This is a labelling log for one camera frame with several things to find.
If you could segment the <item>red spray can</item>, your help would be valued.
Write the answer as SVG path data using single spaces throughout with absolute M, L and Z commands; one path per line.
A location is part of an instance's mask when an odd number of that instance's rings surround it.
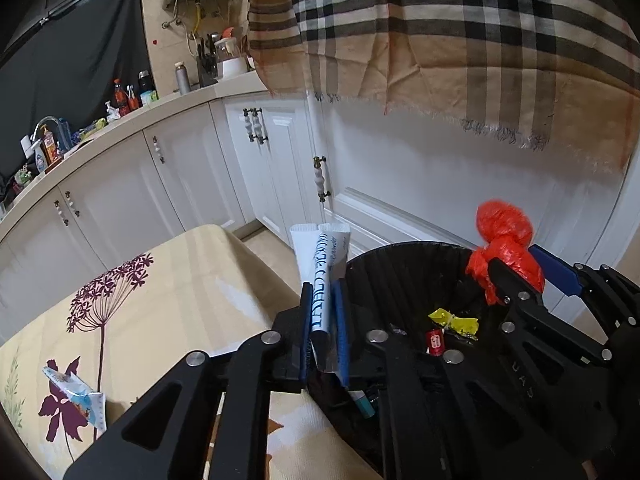
M 430 356 L 441 356 L 445 351 L 444 333 L 441 328 L 434 328 L 425 334 L 427 353 Z

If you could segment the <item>yellow crumpled wrapper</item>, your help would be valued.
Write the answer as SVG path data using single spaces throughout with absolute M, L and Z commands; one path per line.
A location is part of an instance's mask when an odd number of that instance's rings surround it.
M 444 330 L 452 330 L 459 336 L 475 339 L 480 324 L 477 318 L 460 318 L 451 312 L 438 308 L 428 317 Z

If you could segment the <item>white kitchen cabinets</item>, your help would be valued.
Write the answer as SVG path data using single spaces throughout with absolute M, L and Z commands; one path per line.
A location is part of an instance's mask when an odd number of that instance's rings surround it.
M 345 222 L 350 251 L 406 240 L 480 244 L 477 206 L 522 208 L 534 241 L 586 261 L 623 178 L 367 102 L 195 92 L 111 125 L 38 177 L 1 222 L 1 335 L 85 282 L 203 224 L 288 242 Z

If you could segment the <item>plaid beige scarf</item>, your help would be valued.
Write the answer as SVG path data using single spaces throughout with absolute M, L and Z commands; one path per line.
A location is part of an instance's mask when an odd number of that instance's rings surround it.
M 623 168 L 639 41 L 614 0 L 248 0 L 272 93 L 412 108 L 529 150 Z

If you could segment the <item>triangular blue white wrapper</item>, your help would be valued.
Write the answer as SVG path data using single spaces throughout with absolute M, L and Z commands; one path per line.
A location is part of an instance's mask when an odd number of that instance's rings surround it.
M 73 372 L 63 374 L 50 366 L 43 367 L 42 372 L 55 387 L 62 391 L 63 396 L 85 417 L 90 425 L 101 432 L 106 430 L 106 397 L 104 393 L 93 391 Z

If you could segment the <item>red plastic bag bundle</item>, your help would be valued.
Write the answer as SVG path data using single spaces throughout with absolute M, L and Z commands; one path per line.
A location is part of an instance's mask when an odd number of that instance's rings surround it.
M 520 208 L 488 200 L 477 208 L 476 227 L 486 245 L 472 252 L 465 272 L 484 289 L 490 306 L 500 304 L 488 274 L 492 259 L 501 260 L 537 292 L 544 291 L 544 272 L 528 250 L 534 236 L 532 222 Z

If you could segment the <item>black trash bin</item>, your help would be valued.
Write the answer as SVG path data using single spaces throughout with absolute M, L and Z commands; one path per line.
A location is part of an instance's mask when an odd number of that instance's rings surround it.
M 430 315 L 444 309 L 457 318 L 476 318 L 474 338 L 446 330 L 447 344 L 473 348 L 508 309 L 486 302 L 485 291 L 466 266 L 472 250 L 435 242 L 407 242 L 364 252 L 347 263 L 350 302 L 372 312 L 375 322 L 400 336 L 413 352 L 425 352 L 427 333 L 438 325 Z

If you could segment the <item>black window curtain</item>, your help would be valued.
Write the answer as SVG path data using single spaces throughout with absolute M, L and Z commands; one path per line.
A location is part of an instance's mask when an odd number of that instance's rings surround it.
M 142 0 L 32 0 L 1 50 L 2 177 L 24 164 L 21 140 L 41 118 L 88 126 L 116 80 L 150 67 Z

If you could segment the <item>steel thermos bottle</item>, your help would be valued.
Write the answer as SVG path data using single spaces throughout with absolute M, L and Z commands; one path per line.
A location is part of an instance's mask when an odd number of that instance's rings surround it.
M 191 84 L 188 75 L 188 71 L 186 70 L 186 66 L 183 62 L 177 62 L 175 64 L 175 75 L 176 81 L 178 84 L 179 93 L 184 96 L 191 92 Z

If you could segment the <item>white toothpaste tube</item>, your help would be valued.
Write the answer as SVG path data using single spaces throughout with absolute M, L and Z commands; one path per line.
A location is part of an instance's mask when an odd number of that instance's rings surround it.
M 346 223 L 301 223 L 290 229 L 302 285 L 310 286 L 309 342 L 318 370 L 338 372 L 335 287 L 344 278 L 350 244 Z

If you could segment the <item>floral beige tablecloth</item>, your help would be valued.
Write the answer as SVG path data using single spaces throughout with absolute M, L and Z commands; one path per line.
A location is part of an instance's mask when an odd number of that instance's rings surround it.
M 3 344 L 3 411 L 38 471 L 61 478 L 93 429 L 46 368 L 102 392 L 115 420 L 188 352 L 234 351 L 297 300 L 234 235 L 200 226 L 85 284 Z

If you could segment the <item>orange soap bottle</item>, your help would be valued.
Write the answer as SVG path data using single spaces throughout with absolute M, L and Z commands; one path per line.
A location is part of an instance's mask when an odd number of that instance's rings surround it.
M 58 151 L 58 144 L 56 143 L 54 133 L 49 129 L 48 126 L 43 125 L 41 127 L 41 133 L 48 165 L 52 166 L 56 164 L 61 158 L 60 152 Z

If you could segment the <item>dark lidded jar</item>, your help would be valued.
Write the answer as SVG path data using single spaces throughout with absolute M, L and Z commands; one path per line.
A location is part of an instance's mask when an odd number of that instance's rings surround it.
M 140 103 L 147 106 L 158 100 L 154 80 L 148 70 L 142 70 L 138 75 Z

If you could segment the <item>black knife block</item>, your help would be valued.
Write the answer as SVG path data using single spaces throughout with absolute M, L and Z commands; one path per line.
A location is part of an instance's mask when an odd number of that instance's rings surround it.
M 202 88 L 216 84 L 217 58 L 213 38 L 205 35 L 198 42 L 198 83 Z

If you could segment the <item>red sauce bottle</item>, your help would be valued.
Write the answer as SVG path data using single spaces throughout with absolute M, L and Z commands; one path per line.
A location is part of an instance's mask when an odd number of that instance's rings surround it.
M 114 80 L 114 100 L 120 117 L 124 117 L 130 113 L 128 96 L 122 88 L 119 78 Z

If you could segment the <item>white blender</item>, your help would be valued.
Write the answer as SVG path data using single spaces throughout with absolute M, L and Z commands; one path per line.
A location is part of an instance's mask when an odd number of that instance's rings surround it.
M 248 63 L 241 52 L 234 28 L 226 28 L 214 42 L 218 79 L 230 79 L 248 72 Z

